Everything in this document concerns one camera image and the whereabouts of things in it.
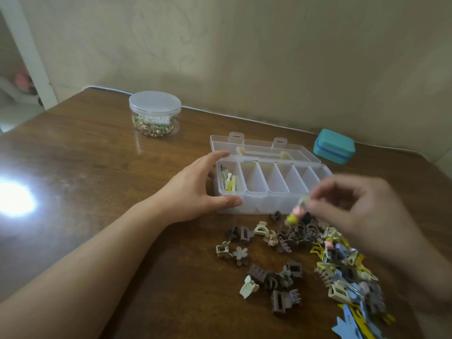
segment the person's left hand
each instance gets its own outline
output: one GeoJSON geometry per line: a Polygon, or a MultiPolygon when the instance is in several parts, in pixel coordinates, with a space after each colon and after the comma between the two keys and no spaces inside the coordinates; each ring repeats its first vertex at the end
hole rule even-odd
{"type": "Polygon", "coordinates": [[[206,193],[206,178],[214,177],[212,166],[218,159],[227,156],[229,151],[215,151],[198,158],[143,202],[149,206],[158,205],[170,223],[191,220],[218,209],[240,206],[242,200],[238,196],[209,196],[206,193]]]}

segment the transparent lid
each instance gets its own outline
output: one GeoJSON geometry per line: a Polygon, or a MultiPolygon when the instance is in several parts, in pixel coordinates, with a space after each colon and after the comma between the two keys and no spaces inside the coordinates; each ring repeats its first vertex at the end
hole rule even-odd
{"type": "Polygon", "coordinates": [[[130,109],[148,117],[168,117],[180,113],[181,102],[171,94],[145,91],[129,97],[130,109]]]}
{"type": "Polygon", "coordinates": [[[271,162],[307,162],[319,164],[320,159],[305,147],[288,144],[286,138],[273,141],[245,139],[243,133],[231,132],[229,136],[210,136],[212,151],[228,150],[230,157],[271,162]]]}

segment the round plastic jar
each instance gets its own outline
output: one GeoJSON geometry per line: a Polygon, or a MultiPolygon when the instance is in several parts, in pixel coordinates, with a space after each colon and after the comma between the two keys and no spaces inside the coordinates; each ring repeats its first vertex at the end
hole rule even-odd
{"type": "Polygon", "coordinates": [[[136,131],[147,137],[171,136],[179,130],[181,102],[171,94],[145,91],[131,95],[129,105],[136,131]]]}

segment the power cord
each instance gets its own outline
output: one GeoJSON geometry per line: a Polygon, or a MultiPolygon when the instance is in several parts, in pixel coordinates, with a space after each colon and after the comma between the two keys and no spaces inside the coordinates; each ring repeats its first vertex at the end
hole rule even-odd
{"type": "MultiPolygon", "coordinates": [[[[120,93],[120,94],[126,94],[126,95],[133,95],[133,93],[127,92],[125,90],[119,90],[119,89],[115,89],[115,88],[107,88],[107,87],[100,87],[98,85],[88,85],[86,87],[83,88],[83,90],[85,89],[98,89],[98,90],[106,90],[106,91],[110,91],[110,92],[114,92],[114,93],[120,93]]],[[[228,115],[228,114],[219,114],[219,113],[215,113],[215,112],[211,112],[211,111],[207,111],[205,109],[199,109],[199,108],[194,108],[194,107],[189,107],[189,106],[182,106],[183,108],[187,108],[187,109],[193,109],[195,111],[200,111],[200,112],[205,112],[205,113],[210,113],[210,114],[215,114],[215,115],[221,115],[222,117],[230,117],[233,119],[239,119],[239,120],[245,120],[245,121],[251,121],[251,122],[257,122],[258,124],[264,124],[264,125],[269,125],[269,126],[274,126],[274,127],[279,127],[279,128],[284,128],[286,130],[296,130],[298,132],[304,132],[304,133],[309,133],[309,134],[314,134],[314,135],[318,135],[318,133],[313,133],[313,132],[309,132],[307,130],[300,130],[298,128],[291,128],[291,127],[285,127],[285,126],[280,126],[280,125],[274,125],[274,124],[269,124],[267,122],[263,122],[263,121],[257,121],[257,120],[252,120],[252,119],[246,119],[244,117],[236,117],[234,115],[228,115]]],[[[356,141],[355,143],[357,144],[362,144],[362,145],[368,145],[368,146],[373,146],[373,147],[380,147],[382,149],[393,149],[393,150],[397,150],[397,151],[404,151],[404,152],[410,152],[410,153],[415,153],[418,154],[422,157],[424,157],[427,161],[429,161],[429,159],[421,152],[416,151],[416,150],[411,150],[411,149],[403,149],[400,147],[393,147],[393,146],[382,146],[382,145],[373,145],[373,144],[368,144],[368,143],[361,143],[359,141],[356,141]]]]}

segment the hand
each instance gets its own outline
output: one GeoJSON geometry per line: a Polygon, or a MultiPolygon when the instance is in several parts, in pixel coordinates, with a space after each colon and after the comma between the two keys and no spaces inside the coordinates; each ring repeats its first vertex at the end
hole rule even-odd
{"type": "Polygon", "coordinates": [[[427,245],[401,199],[381,178],[331,176],[310,197],[307,210],[363,253],[395,263],[427,245]]]}
{"type": "Polygon", "coordinates": [[[197,218],[218,209],[242,204],[238,196],[208,196],[206,178],[213,178],[212,166],[218,159],[229,156],[228,151],[215,151],[198,158],[174,176],[166,186],[144,202],[157,205],[169,223],[197,218]]]}

